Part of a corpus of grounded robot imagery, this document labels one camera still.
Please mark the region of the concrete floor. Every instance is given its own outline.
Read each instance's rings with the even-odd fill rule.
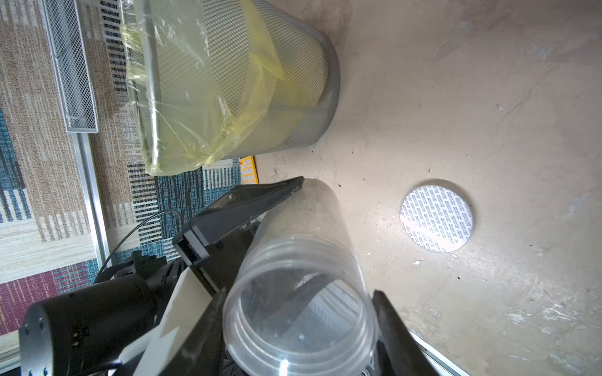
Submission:
[[[331,184],[368,287],[470,374],[602,375],[602,2],[272,2],[330,35],[342,87],[260,181]],[[399,221],[435,179],[476,218],[453,254]]]

